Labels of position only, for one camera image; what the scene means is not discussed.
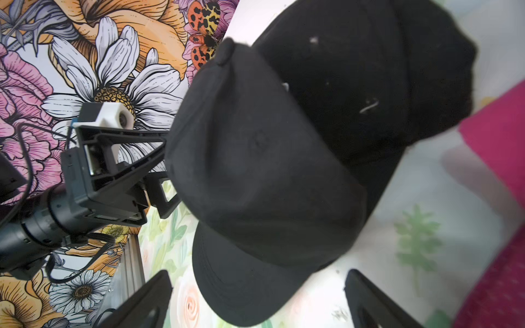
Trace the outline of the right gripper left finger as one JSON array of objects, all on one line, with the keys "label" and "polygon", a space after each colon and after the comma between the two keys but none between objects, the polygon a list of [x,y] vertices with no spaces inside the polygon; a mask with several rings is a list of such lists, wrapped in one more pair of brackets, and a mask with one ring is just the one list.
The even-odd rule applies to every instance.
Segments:
[{"label": "right gripper left finger", "polygon": [[95,327],[162,328],[172,290],[168,272],[160,270],[119,308],[100,314]]}]

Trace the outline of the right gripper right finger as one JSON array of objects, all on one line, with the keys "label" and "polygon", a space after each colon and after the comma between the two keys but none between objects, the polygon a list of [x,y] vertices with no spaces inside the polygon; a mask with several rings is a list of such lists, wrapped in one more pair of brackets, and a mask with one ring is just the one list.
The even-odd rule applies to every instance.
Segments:
[{"label": "right gripper right finger", "polygon": [[345,296],[355,328],[423,328],[357,269],[347,275]]}]

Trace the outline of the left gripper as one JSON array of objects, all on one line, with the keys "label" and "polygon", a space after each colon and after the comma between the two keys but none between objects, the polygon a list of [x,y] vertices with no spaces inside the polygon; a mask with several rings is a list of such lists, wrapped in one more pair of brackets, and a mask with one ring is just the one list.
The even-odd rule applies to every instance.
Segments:
[{"label": "left gripper", "polygon": [[165,195],[163,165],[165,131],[139,131],[81,125],[76,146],[61,154],[66,201],[71,221],[87,224],[142,226],[148,201],[167,219],[181,203],[178,194]]}]

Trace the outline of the pink cap back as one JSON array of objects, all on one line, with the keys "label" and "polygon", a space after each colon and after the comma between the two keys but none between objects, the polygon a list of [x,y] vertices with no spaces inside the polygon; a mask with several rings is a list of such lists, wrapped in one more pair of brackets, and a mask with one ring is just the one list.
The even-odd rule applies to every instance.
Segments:
[{"label": "pink cap back", "polygon": [[[459,125],[466,146],[481,161],[491,187],[468,178],[495,210],[508,200],[524,210],[524,82]],[[524,326],[524,224],[490,263],[467,296],[454,327]]]}]

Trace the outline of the black cap with white logo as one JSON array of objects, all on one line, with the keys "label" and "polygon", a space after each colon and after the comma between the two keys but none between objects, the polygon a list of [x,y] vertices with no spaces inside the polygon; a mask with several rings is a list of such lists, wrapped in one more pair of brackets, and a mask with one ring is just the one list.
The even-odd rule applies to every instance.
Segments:
[{"label": "black cap with white logo", "polygon": [[473,110],[477,48],[433,1],[296,1],[254,48],[372,213],[406,149]]}]

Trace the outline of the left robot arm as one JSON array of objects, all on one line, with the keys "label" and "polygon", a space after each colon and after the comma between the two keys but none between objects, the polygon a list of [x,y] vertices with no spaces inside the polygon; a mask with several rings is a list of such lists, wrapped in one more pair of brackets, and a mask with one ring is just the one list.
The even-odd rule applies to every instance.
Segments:
[{"label": "left robot arm", "polygon": [[167,174],[154,168],[164,159],[168,134],[80,126],[76,145],[61,155],[64,181],[34,197],[24,194],[1,211],[1,272],[31,280],[55,266],[54,251],[91,239],[111,248],[107,225],[140,227],[155,206],[162,218],[180,204],[164,196]]}]

